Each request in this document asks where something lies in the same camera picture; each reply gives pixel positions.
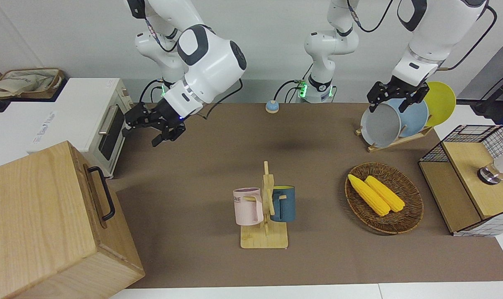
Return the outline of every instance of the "blue mug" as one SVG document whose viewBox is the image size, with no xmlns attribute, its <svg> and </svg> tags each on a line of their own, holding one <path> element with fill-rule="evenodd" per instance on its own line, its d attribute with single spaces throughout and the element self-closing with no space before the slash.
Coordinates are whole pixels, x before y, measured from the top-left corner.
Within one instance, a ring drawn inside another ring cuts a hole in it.
<svg viewBox="0 0 503 299">
<path fill-rule="evenodd" d="M 270 215 L 272 221 L 289 223 L 295 220 L 295 188 L 294 186 L 274 186 L 272 193 L 275 215 Z"/>
</svg>

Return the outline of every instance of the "yellow plate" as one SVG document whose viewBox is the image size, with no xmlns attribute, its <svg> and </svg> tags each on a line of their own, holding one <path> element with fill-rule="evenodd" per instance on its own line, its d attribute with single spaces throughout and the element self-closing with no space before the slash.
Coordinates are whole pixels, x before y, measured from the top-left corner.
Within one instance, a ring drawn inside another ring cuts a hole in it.
<svg viewBox="0 0 503 299">
<path fill-rule="evenodd" d="M 441 82 L 427 83 L 430 91 L 425 96 L 428 112 L 431 115 L 427 121 L 427 127 L 434 127 L 443 123 L 454 111 L 456 95 L 449 85 Z"/>
</svg>

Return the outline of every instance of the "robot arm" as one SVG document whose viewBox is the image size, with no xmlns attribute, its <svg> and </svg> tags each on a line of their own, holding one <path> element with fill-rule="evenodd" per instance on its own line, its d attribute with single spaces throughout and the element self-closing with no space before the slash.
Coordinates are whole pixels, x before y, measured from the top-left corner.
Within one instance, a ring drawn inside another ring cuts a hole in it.
<svg viewBox="0 0 503 299">
<path fill-rule="evenodd" d="M 164 85 L 168 88 L 183 77 L 185 69 L 174 51 L 180 32 L 202 18 L 190 0 L 124 0 L 132 15 L 144 19 L 149 30 L 135 38 L 135 46 L 144 57 L 152 59 L 160 68 Z"/>
<path fill-rule="evenodd" d="M 356 7 L 358 0 L 350 3 Z M 310 103 L 324 102 L 330 95 L 336 65 L 329 56 L 353 53 L 358 47 L 347 0 L 331 0 L 327 20 L 335 30 L 313 32 L 305 40 L 305 51 L 312 57 L 313 66 L 300 97 Z"/>
<path fill-rule="evenodd" d="M 153 27 L 152 31 L 156 34 L 157 30 L 169 30 L 168 25 L 182 32 L 176 47 L 172 48 L 160 46 L 162 42 L 155 38 L 152 41 L 145 36 L 148 34 L 140 34 L 136 39 L 136 45 L 143 45 L 140 39 L 148 39 L 143 49 L 156 53 L 158 56 L 152 56 L 160 57 L 161 63 L 166 67 L 169 67 L 168 61 L 174 59 L 172 62 L 176 62 L 179 58 L 180 65 L 185 64 L 188 68 L 184 76 L 183 72 L 178 76 L 178 70 L 172 73 L 172 78 L 177 81 L 173 82 L 155 108 L 148 109 L 140 102 L 125 114 L 127 127 L 123 130 L 123 135 L 126 136 L 138 127 L 154 127 L 161 131 L 152 140 L 152 145 L 157 146 L 166 140 L 176 140 L 185 131 L 185 119 L 213 102 L 217 95 L 239 80 L 246 70 L 246 59 L 235 42 L 217 36 L 210 27 L 203 24 L 190 0 L 127 1 L 134 17 L 151 17 L 154 24 L 151 21 L 147 21 L 147 24 Z M 165 41 L 171 44 L 171 39 L 169 37 Z"/>
<path fill-rule="evenodd" d="M 403 57 L 388 84 L 377 82 L 367 98 L 370 111 L 391 98 L 405 98 L 399 110 L 420 103 L 428 93 L 426 79 L 449 57 L 453 47 L 469 32 L 485 10 L 487 0 L 410 0 L 409 21 L 398 17 L 413 32 Z"/>
</svg>

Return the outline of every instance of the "oven window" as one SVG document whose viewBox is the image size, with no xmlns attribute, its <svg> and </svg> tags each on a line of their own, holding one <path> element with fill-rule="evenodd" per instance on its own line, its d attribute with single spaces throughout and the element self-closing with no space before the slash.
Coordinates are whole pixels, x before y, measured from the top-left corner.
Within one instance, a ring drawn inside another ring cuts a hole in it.
<svg viewBox="0 0 503 299">
<path fill-rule="evenodd" d="M 113 122 L 111 123 L 111 128 L 107 135 L 102 136 L 100 140 L 100 144 L 98 145 L 98 150 L 104 155 L 104 157 L 109 161 L 111 159 L 111 155 L 113 154 L 113 150 L 115 149 L 115 143 L 117 143 L 117 139 L 121 134 L 122 125 L 124 124 L 124 114 L 121 109 L 117 109 L 117 113 L 113 118 Z"/>
</svg>

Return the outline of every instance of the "oven door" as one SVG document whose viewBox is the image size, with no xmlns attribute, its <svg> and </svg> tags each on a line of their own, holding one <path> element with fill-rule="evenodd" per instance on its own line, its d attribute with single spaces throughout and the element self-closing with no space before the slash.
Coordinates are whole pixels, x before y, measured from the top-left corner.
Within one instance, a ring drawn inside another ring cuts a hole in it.
<svg viewBox="0 0 503 299">
<path fill-rule="evenodd" d="M 122 136 L 123 127 L 125 127 L 124 113 L 122 113 L 118 104 L 114 104 L 108 108 L 104 122 L 98 131 L 98 135 L 100 136 L 98 144 L 94 149 L 94 155 L 100 163 L 106 165 L 110 175 L 113 172 L 117 156 L 124 141 Z"/>
</svg>

